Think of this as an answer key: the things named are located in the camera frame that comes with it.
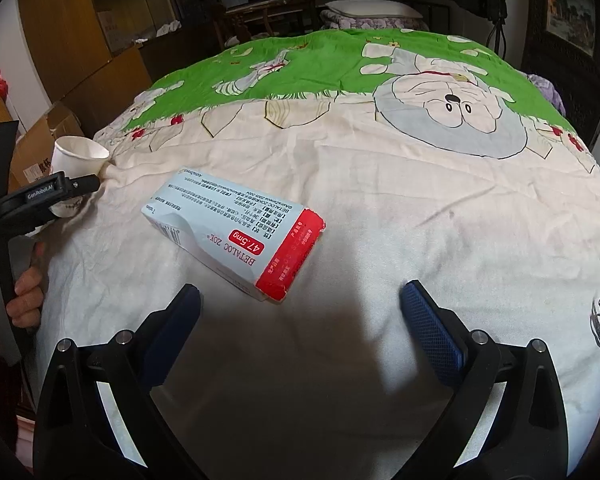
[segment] cup rim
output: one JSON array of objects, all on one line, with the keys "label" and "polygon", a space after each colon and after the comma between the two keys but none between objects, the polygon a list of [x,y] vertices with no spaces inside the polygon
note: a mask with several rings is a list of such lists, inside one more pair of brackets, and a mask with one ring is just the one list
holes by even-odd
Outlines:
[{"label": "cup rim", "polygon": [[95,142],[95,140],[91,140],[88,139],[87,137],[79,137],[79,136],[62,136],[59,137],[58,139],[56,139],[56,148],[60,151],[60,153],[64,153],[67,156],[72,156],[74,158],[79,158],[80,160],[109,160],[109,157],[111,156],[111,153],[109,153],[109,150],[107,150],[104,146],[98,144],[97,142],[95,142],[100,148],[102,148],[103,150],[107,151],[107,156],[84,156],[84,155],[79,155],[78,153],[74,153],[71,150],[68,150],[66,148],[63,148],[60,144],[58,144],[58,141],[60,139],[64,139],[65,137],[77,137],[77,139],[85,139],[88,140],[90,142]]}]

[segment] dark wooden frame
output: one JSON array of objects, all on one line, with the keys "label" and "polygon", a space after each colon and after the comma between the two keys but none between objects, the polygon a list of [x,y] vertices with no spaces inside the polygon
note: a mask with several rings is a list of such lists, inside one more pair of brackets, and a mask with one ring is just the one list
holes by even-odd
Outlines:
[{"label": "dark wooden frame", "polygon": [[600,0],[593,56],[546,29],[547,0],[529,0],[522,70],[554,83],[567,119],[591,149],[600,134]]}]

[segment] metal screw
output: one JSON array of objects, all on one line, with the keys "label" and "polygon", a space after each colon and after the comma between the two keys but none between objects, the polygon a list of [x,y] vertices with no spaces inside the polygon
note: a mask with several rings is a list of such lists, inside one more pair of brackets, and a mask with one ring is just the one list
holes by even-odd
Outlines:
[{"label": "metal screw", "polygon": [[71,348],[71,340],[70,339],[62,339],[58,345],[56,346],[58,351],[66,352],[69,348]]},{"label": "metal screw", "polygon": [[471,339],[478,343],[478,345],[484,345],[489,340],[489,336],[482,330],[476,330],[475,332],[471,332]]},{"label": "metal screw", "polygon": [[537,351],[537,352],[544,352],[546,350],[546,345],[544,344],[544,341],[540,340],[540,339],[534,339],[531,342],[531,346]]},{"label": "metal screw", "polygon": [[126,345],[134,337],[134,333],[131,330],[121,330],[116,334],[116,343],[119,345]]}]

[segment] human hand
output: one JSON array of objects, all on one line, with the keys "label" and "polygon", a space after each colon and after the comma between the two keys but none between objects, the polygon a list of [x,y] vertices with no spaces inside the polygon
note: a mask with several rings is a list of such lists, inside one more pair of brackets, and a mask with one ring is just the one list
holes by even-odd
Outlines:
[{"label": "human hand", "polygon": [[7,314],[16,327],[35,328],[40,325],[40,307],[44,295],[40,288],[42,272],[36,263],[42,258],[44,251],[44,244],[36,243],[33,248],[32,265],[17,279],[14,286],[16,297],[6,305]]}]

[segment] bed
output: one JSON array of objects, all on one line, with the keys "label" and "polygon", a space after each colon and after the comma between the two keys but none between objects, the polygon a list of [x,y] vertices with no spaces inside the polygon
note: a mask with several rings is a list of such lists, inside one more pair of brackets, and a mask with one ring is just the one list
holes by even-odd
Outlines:
[{"label": "bed", "polygon": [[[418,279],[469,330],[547,342],[578,463],[600,416],[600,168],[492,51],[409,29],[252,41],[161,79],[95,139],[112,152],[100,191],[43,232],[34,389],[60,338],[105,342],[193,283],[202,317],[152,397],[209,478],[390,478],[450,397],[398,310]],[[181,166],[325,219],[282,303],[248,297],[142,217]]]}]

